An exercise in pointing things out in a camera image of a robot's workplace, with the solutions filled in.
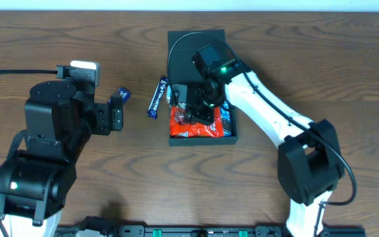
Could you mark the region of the blue Eclipse mints box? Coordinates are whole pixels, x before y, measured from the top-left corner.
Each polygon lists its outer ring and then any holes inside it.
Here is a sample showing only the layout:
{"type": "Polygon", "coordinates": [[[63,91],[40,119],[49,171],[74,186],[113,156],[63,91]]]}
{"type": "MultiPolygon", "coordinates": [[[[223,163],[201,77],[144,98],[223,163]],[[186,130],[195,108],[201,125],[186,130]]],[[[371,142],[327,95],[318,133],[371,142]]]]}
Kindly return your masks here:
{"type": "Polygon", "coordinates": [[[119,87],[117,91],[112,95],[112,97],[121,97],[123,103],[127,103],[131,98],[131,92],[125,87],[119,87]]]}

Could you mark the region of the blue Oreo cookie pack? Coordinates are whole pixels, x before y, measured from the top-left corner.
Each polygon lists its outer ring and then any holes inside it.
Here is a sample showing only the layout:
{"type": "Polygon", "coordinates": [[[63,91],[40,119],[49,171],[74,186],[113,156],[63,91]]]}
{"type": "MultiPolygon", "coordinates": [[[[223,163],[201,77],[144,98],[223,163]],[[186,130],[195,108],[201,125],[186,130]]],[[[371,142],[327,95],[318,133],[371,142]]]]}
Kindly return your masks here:
{"type": "Polygon", "coordinates": [[[220,106],[220,117],[221,117],[224,136],[225,137],[231,136],[232,123],[231,123],[231,116],[230,116],[230,108],[226,101],[220,106]]]}

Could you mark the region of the red Hacks candy bag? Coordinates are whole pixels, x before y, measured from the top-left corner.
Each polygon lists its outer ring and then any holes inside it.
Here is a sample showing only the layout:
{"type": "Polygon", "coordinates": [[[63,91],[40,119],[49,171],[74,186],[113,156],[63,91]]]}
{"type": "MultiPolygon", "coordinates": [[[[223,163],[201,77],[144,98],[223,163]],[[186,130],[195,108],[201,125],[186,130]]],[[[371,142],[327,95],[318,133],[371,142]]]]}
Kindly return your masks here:
{"type": "Polygon", "coordinates": [[[183,110],[178,107],[170,109],[170,135],[172,137],[224,137],[224,129],[220,109],[214,109],[214,122],[204,125],[199,122],[186,122],[183,110]]]}

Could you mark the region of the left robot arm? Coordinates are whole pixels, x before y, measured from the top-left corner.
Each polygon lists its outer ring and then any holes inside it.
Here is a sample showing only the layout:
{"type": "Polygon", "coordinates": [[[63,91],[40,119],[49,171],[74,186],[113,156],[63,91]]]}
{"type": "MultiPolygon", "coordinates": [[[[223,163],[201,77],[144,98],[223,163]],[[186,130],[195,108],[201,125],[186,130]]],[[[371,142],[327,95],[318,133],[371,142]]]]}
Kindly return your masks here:
{"type": "Polygon", "coordinates": [[[92,135],[123,127],[123,99],[94,101],[95,83],[36,84],[24,106],[26,129],[0,166],[0,236],[53,236],[76,163],[92,135]]]}

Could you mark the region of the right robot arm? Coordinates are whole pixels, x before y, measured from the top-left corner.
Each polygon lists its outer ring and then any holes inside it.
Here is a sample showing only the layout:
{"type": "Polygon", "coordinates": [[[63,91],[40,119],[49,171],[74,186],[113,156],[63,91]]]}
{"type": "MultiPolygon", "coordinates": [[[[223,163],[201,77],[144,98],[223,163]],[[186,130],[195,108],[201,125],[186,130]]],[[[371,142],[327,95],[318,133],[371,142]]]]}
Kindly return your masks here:
{"type": "Polygon", "coordinates": [[[278,150],[278,180],[290,197],[285,227],[292,236],[324,231],[324,209],[349,167],[340,154],[336,129],[327,120],[313,122],[269,91],[241,59],[222,56],[213,45],[191,58],[200,80],[171,81],[170,100],[185,105],[192,122],[213,123],[213,113],[231,104],[243,111],[278,150]]]}

